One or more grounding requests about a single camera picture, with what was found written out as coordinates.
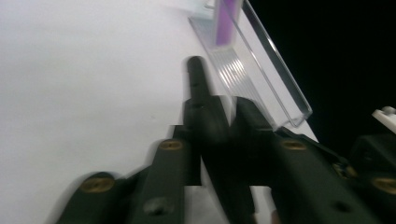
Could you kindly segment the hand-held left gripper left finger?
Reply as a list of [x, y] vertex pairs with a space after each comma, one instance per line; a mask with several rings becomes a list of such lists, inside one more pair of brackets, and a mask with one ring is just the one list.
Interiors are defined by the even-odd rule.
[[201, 161], [209, 173], [216, 167], [215, 159], [230, 140], [229, 123], [218, 96], [202, 103], [192, 99], [185, 101], [182, 121], [174, 127], [172, 136], [188, 143], [191, 148], [185, 159], [186, 185], [200, 186]]

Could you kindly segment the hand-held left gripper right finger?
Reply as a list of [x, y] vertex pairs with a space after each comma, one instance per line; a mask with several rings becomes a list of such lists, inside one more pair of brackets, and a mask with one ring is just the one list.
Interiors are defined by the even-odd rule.
[[232, 131], [241, 177], [250, 186], [269, 186], [274, 177], [271, 153], [268, 151], [268, 140], [273, 130], [253, 101], [236, 98]]

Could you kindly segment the clear plastic tray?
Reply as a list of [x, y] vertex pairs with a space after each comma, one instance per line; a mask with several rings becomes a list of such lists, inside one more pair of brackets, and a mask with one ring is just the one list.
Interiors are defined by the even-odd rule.
[[312, 108], [252, 5], [243, 0], [233, 43], [216, 47], [215, 4], [207, 0], [189, 21], [228, 94], [253, 101], [275, 130], [301, 126]]

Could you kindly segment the blue phone case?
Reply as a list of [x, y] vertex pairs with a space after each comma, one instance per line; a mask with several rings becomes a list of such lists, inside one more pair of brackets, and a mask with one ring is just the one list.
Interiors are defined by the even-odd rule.
[[226, 47], [233, 43], [235, 27], [243, 0], [216, 0], [214, 43], [216, 47]]

